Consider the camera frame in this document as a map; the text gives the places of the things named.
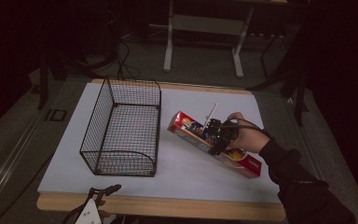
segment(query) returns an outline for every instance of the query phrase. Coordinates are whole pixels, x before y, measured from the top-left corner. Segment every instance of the white paper sheet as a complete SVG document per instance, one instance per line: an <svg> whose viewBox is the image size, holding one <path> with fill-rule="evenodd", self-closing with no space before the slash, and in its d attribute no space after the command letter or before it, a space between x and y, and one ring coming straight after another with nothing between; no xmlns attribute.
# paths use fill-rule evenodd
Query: white paper sheet
<svg viewBox="0 0 358 224"><path fill-rule="evenodd" d="M57 151L42 179L39 192L87 193L90 188L105 189L121 184L116 195L232 202L279 203L278 186L271 182L263 159L261 176L247 179L223 163L167 131L172 116L183 111L203 123L205 116L219 106L213 117L225 120L240 111L259 127L263 123L253 95L206 91L162 89L158 169L155 177L97 176L79 154L92 108L101 84L85 88Z"/></svg>

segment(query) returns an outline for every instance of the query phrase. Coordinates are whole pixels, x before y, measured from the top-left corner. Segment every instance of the person's arm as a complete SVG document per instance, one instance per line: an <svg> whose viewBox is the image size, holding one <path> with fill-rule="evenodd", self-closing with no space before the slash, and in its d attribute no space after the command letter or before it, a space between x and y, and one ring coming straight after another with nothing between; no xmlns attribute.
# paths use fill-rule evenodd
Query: person's arm
<svg viewBox="0 0 358 224"><path fill-rule="evenodd" d="M228 119L236 119L240 126L253 126L241 113ZM356 223L353 213L328 190L328 185L299 163L297 150L285 150L262 132L247 128L239 129L239 137L229 147L259 153L265 160L271 180L280 187L278 196L289 223Z"/></svg>

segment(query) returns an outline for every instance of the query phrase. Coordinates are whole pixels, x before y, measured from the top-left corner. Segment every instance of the wire mesh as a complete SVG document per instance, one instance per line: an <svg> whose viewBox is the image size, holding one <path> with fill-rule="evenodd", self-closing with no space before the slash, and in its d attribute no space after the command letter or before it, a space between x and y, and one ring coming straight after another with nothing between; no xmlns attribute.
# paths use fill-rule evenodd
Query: wire mesh
<svg viewBox="0 0 358 224"><path fill-rule="evenodd" d="M161 91L155 81L103 82L80 154L95 175L154 176Z"/></svg>

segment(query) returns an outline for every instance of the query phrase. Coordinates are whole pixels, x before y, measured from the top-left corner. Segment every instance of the black sleeve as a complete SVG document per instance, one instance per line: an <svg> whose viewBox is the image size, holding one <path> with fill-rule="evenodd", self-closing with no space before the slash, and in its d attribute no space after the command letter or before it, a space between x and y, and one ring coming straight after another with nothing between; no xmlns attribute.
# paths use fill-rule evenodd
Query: black sleeve
<svg viewBox="0 0 358 224"><path fill-rule="evenodd" d="M269 176L279 185L278 196L291 224L356 223L353 213L300 163L297 150L285 150L270 140L259 155L266 161Z"/></svg>

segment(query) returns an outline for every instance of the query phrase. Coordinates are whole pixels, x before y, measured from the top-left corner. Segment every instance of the gray carpet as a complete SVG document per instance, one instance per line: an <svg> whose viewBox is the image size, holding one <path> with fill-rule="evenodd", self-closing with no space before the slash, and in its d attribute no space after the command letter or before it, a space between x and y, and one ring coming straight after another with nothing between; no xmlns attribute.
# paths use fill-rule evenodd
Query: gray carpet
<svg viewBox="0 0 358 224"><path fill-rule="evenodd" d="M268 43L263 37L250 36L245 41L241 52L245 77L238 79L235 77L230 48L224 44L211 46L202 41L189 43L182 36L175 38L177 45L173 47L172 71L163 72L165 36L164 31L155 32L148 42L134 41L137 39L134 35L126 36L125 42L130 52L126 61L127 66L123 67L123 75L137 76L139 70L139 75L152 77L159 82L235 89L243 89L266 80L259 62L261 51ZM266 58L269 71L272 71L282 57L283 51L280 47L279 43L273 46ZM120 46L119 52L121 58L124 58L127 52L125 46ZM112 64L98 73L113 76L117 73L117 68L117 64ZM31 77L37 77L37 71L31 74ZM26 93L0 119L0 167L10 152L19 147L24 148L23 153L19 155L20 162L15 164L6 186L0 192L0 223L62 222L66 213L37 209L36 190L47 168L44 163L48 162L48 158L59 144L76 108L77 100L89 81L90 78L72 71L64 82L50 81L50 101L43 110L36 109L38 96ZM358 219L358 188L339 152L334 136L313 101L311 92L306 92L305 105L309 112L303 113L304 127L300 128L294 125L293 116L287 116L292 114L293 106L286 103L286 99L281 98L278 93L281 85L282 83L277 83L261 92L254 92L266 129L284 147L298 148L306 158L302 160L304 166L325 179L331 190ZM49 109L66 110L67 115L63 121L45 120Z"/></svg>

